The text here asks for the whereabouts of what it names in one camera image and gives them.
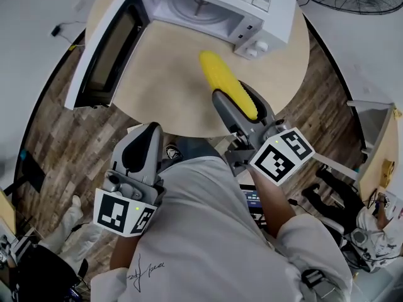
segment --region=white cloth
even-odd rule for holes
[[[91,301],[302,300],[298,269],[268,246],[222,160],[188,160],[161,177],[167,193],[130,268],[94,277]],[[351,273],[321,222],[296,216],[277,239],[294,257],[331,274],[349,296]]]
[[[374,246],[376,258],[373,266],[385,267],[395,261],[402,250],[403,245],[403,222],[397,218],[391,219],[389,224],[380,230],[377,219],[364,207],[357,215],[357,227],[368,232]]]
[[[49,236],[38,243],[53,253],[58,254],[76,273],[80,270],[82,261],[91,247],[99,239],[102,232],[102,228],[92,222],[88,225],[83,225],[84,231],[77,239],[76,243],[65,252],[61,252],[67,237],[70,235],[71,229],[81,217],[82,211],[80,207],[72,205],[63,215],[58,227]]]

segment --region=white microwave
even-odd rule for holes
[[[65,107],[109,106],[125,66],[153,20],[166,21],[233,44],[253,60],[284,47],[296,0],[114,0],[79,61]]]

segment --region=white pants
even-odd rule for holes
[[[54,232],[38,243],[39,245],[51,250],[53,253],[58,254],[59,257],[67,262],[76,273],[80,270],[82,261],[86,257],[86,254],[99,239],[102,232],[102,228],[96,226],[92,222],[88,225],[83,225],[82,227],[84,228],[84,231],[78,238],[77,242],[65,252],[60,253],[64,242],[70,235],[71,228],[74,227],[81,217],[82,211],[80,207],[72,205],[66,211],[62,221]]]

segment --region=microwave knob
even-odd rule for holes
[[[246,48],[246,55],[248,55],[250,57],[257,57],[258,51],[254,48]]]
[[[269,45],[261,40],[258,40],[256,42],[256,49],[258,49],[262,52],[267,52],[269,49]]]

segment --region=shoe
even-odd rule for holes
[[[72,202],[73,202],[73,204],[72,204],[73,206],[77,206],[78,208],[81,208],[81,199],[79,196],[74,195]]]
[[[320,167],[318,169],[318,171],[315,173],[315,175],[318,178],[322,178],[324,171],[328,171],[328,172],[332,173],[332,168],[330,168],[327,164],[324,164],[324,165],[322,165],[322,167]]]
[[[319,188],[320,185],[319,184],[313,184],[311,186],[309,186],[308,188],[305,188],[302,192],[301,195],[305,198],[308,198],[312,193],[319,193]]]
[[[166,155],[170,159],[183,159],[183,154],[179,151],[179,149],[174,144],[168,144],[165,148]]]

